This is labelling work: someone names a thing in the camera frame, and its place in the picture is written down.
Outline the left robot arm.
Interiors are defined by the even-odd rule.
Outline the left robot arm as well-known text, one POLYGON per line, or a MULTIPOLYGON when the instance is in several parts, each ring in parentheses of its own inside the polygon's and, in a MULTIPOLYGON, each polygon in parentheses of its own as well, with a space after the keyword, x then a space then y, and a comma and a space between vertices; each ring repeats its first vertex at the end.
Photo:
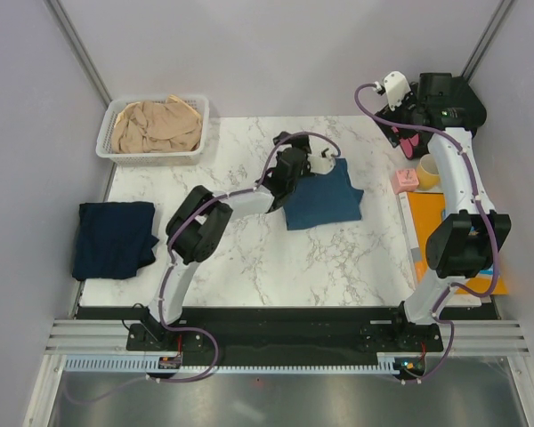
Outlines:
POLYGON ((276 165, 266 166, 249 189, 215 194, 197 186, 184 199, 166 225, 169 263, 157 293, 139 324, 131 325, 128 350, 168 350, 177 340, 174 322, 198 267, 217 249, 228 223, 254 214, 280 209, 295 192, 297 183, 311 172, 312 153, 306 133, 281 133, 273 151, 276 165))

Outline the blue t shirt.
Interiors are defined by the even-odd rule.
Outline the blue t shirt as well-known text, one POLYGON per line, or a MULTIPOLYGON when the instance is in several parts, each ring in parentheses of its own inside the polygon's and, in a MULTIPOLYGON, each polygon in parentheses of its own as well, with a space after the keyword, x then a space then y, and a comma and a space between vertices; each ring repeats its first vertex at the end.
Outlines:
POLYGON ((339 158, 330 173, 314 174, 298 182, 283 206, 287 230, 361 221, 363 195, 363 189, 352 186, 347 161, 339 158))

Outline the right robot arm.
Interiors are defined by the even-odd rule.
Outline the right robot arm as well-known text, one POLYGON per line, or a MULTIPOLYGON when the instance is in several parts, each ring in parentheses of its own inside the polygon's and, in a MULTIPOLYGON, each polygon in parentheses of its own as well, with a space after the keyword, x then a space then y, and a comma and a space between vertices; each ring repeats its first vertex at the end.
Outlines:
POLYGON ((463 77, 423 73, 412 85, 392 71, 373 86, 387 99, 375 121, 397 131, 399 139, 413 133, 425 144, 445 199, 445 216, 426 241, 426 273, 389 330, 396 348, 410 350, 423 339, 438 338, 439 316, 457 290, 477 298, 493 294, 499 251, 512 223, 497 212, 482 185, 472 142, 487 111, 463 77))

